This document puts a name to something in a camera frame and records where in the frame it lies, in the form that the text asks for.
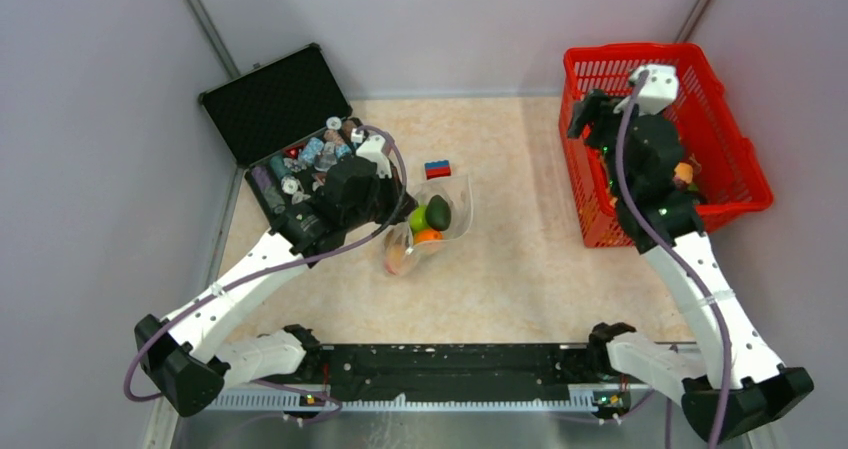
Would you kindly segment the dark green toy vegetable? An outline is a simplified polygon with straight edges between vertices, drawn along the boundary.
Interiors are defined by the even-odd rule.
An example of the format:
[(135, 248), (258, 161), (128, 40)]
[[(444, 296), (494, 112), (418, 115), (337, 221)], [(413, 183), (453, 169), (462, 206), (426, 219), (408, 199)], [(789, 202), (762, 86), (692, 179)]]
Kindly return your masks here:
[(452, 209), (449, 202), (441, 195), (434, 195), (427, 203), (426, 217), (430, 228), (446, 231), (452, 223)]

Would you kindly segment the green toy apple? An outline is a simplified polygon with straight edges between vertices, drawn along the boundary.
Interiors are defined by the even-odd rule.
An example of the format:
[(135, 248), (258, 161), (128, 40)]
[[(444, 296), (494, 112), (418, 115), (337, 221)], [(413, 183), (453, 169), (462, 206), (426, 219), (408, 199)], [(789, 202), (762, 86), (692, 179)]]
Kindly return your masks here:
[(430, 228), (430, 225), (427, 222), (426, 211), (427, 206), (420, 205), (410, 214), (408, 224), (413, 234), (417, 234)]

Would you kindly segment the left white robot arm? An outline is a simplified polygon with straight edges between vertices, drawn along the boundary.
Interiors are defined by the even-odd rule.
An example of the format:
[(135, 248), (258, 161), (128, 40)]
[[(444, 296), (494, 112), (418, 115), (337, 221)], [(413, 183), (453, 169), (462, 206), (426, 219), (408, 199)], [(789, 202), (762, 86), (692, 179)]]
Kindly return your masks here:
[(376, 127), (355, 153), (332, 166), (323, 186), (288, 206), (228, 272), (163, 318), (134, 328), (138, 353), (124, 379), (126, 397), (142, 369), (182, 417), (194, 416), (226, 389), (269, 376), (308, 382), (319, 373), (320, 342), (292, 324), (269, 335), (228, 343), (228, 336), (284, 284), (317, 263), (365, 245), (411, 210), (407, 171), (392, 136)]

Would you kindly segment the clear zip top bag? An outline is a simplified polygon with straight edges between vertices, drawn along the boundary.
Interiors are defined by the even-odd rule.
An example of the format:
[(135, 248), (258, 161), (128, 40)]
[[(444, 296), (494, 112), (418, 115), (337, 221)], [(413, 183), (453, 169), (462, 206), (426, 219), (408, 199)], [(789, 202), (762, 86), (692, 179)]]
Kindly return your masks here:
[(383, 269), (390, 275), (411, 272), (421, 261), (463, 237), (471, 228), (474, 207), (467, 175), (430, 179), (413, 190), (415, 206), (383, 240)]

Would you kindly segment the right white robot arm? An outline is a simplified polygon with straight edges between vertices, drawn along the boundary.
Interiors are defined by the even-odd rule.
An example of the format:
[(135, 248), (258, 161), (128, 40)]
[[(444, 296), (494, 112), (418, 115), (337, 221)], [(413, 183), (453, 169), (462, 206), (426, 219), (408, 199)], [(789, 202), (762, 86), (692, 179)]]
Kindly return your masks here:
[(618, 224), (664, 282), (699, 354), (666, 349), (626, 323), (600, 323), (586, 366), (600, 381), (625, 374), (648, 384), (715, 448), (781, 419), (814, 383), (756, 330), (715, 258), (694, 194), (679, 181), (684, 149), (665, 114), (680, 91), (675, 68), (641, 65), (627, 83), (624, 97), (586, 94), (567, 135), (600, 151)]

